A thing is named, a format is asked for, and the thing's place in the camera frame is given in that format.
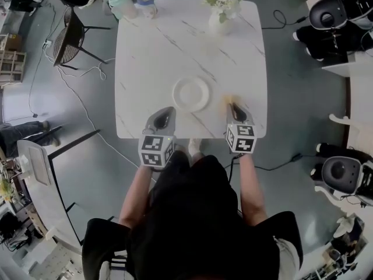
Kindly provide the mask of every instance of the water bottle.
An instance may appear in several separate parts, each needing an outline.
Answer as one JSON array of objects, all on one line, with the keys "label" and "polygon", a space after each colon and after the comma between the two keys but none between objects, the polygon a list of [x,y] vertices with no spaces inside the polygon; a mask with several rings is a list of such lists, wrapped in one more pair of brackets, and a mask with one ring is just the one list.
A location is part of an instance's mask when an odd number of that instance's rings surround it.
[{"label": "water bottle", "polygon": [[157,8],[154,0],[137,0],[138,8],[142,10],[145,17],[152,19],[157,14]]},{"label": "water bottle", "polygon": [[108,0],[111,12],[120,20],[123,16],[134,19],[138,15],[132,0]]}]

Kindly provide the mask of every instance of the marble tabletop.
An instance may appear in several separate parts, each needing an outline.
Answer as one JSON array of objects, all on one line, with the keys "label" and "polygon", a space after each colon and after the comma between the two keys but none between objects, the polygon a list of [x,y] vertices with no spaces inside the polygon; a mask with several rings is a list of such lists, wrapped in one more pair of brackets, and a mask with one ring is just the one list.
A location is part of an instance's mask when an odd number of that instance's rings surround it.
[{"label": "marble tabletop", "polygon": [[210,7],[203,0],[156,0],[153,20],[119,21],[115,60],[115,116],[120,138],[138,138],[150,115],[174,106],[174,84],[198,76],[210,87],[200,112],[177,109],[177,138],[224,138],[224,95],[237,95],[264,137],[267,76],[261,22],[253,2],[242,1],[232,32],[209,32]]}]

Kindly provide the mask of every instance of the white plate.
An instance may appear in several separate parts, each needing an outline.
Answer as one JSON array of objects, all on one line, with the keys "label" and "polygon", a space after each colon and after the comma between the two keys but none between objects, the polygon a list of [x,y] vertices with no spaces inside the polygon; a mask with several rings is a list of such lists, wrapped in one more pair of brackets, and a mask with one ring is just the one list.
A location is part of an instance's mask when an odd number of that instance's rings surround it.
[{"label": "white plate", "polygon": [[207,83],[200,77],[186,77],[175,84],[173,99],[179,109],[187,112],[197,112],[208,104],[210,90]]}]

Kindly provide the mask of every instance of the wooden crate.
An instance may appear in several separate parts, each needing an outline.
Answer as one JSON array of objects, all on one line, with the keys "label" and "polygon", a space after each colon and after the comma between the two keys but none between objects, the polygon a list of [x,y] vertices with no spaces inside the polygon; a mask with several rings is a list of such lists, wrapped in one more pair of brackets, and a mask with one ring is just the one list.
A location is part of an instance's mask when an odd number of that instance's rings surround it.
[{"label": "wooden crate", "polygon": [[22,82],[26,53],[0,51],[0,85]]},{"label": "wooden crate", "polygon": [[18,34],[0,34],[0,50],[20,51],[22,48],[22,37]]}]

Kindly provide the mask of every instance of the green leaf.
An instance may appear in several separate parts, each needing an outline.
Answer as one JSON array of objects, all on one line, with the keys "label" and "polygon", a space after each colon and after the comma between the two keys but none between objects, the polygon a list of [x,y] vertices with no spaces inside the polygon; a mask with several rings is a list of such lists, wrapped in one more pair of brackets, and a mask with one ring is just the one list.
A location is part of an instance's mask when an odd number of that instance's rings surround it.
[{"label": "green leaf", "polygon": [[211,6],[214,6],[216,4],[217,0],[206,0],[206,2],[208,4],[210,4]]},{"label": "green leaf", "polygon": [[228,20],[228,18],[225,12],[222,12],[221,14],[219,14],[219,22],[221,24],[223,24],[226,20]]}]

